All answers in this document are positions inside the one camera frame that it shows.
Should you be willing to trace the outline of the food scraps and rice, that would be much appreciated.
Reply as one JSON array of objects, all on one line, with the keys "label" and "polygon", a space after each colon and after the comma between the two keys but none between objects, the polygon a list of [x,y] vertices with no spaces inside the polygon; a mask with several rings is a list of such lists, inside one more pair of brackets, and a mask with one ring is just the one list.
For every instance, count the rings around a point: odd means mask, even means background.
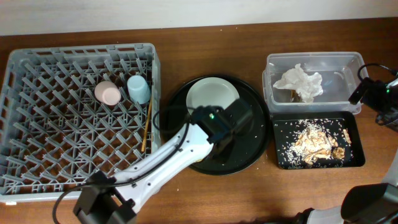
[{"label": "food scraps and rice", "polygon": [[277,121],[275,148],[284,169],[341,167],[353,155],[343,118]]}]

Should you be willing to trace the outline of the pink plastic cup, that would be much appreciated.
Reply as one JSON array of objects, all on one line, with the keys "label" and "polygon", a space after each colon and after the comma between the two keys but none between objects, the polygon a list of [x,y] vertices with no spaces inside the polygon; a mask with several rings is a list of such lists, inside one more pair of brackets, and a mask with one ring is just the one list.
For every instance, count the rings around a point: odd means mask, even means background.
[{"label": "pink plastic cup", "polygon": [[121,93],[113,82],[103,81],[96,85],[95,97],[101,103],[114,106],[120,102]]}]

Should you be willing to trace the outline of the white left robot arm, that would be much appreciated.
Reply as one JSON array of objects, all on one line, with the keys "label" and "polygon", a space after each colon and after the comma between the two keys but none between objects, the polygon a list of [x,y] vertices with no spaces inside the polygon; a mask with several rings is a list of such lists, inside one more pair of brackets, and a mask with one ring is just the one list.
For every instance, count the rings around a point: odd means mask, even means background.
[{"label": "white left robot arm", "polygon": [[107,177],[97,172],[81,191],[73,213],[81,223],[135,223],[137,213],[171,178],[207,157],[226,162],[226,146],[251,123],[251,106],[236,100],[226,109],[191,109],[182,128],[158,151]]}]

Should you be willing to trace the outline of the white napkin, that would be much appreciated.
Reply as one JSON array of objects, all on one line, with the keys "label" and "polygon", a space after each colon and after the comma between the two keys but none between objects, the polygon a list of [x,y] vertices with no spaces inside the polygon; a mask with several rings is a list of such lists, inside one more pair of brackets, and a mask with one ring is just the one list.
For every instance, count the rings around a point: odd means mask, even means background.
[{"label": "white napkin", "polygon": [[316,96],[323,94],[322,81],[320,73],[315,72],[313,75],[308,75],[298,63],[294,68],[286,71],[282,78],[273,84],[273,87],[280,90],[292,90],[298,95],[301,102],[313,103]]}]

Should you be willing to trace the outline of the wooden chopstick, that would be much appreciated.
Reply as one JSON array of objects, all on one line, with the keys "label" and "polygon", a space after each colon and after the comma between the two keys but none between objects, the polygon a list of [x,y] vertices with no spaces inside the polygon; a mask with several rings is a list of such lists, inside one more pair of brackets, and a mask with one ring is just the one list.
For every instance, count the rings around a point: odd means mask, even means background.
[{"label": "wooden chopstick", "polygon": [[149,129],[149,122],[151,120],[151,112],[152,112],[152,97],[149,101],[149,107],[147,109],[147,118],[146,118],[146,123],[145,123],[145,127],[144,127],[144,136],[143,136],[143,141],[142,141],[141,152],[146,151],[147,133],[148,133],[148,129]]}]

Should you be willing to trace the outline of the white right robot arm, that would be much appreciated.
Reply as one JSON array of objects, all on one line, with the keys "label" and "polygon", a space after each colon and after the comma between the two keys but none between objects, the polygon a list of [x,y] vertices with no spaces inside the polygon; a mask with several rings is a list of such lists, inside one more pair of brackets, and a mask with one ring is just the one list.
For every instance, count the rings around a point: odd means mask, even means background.
[{"label": "white right robot arm", "polygon": [[[361,80],[349,102],[362,102],[377,112],[376,123],[397,131],[397,79],[387,83]],[[309,208],[294,223],[397,223],[397,158],[380,184],[353,187],[340,207]]]}]

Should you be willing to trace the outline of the light blue plastic cup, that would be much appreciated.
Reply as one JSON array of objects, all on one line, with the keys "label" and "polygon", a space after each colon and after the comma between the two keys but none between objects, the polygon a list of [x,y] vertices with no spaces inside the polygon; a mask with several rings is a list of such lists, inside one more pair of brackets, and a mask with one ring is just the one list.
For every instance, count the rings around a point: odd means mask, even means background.
[{"label": "light blue plastic cup", "polygon": [[151,90],[146,79],[140,75],[133,75],[127,81],[130,99],[140,105],[150,101]]}]

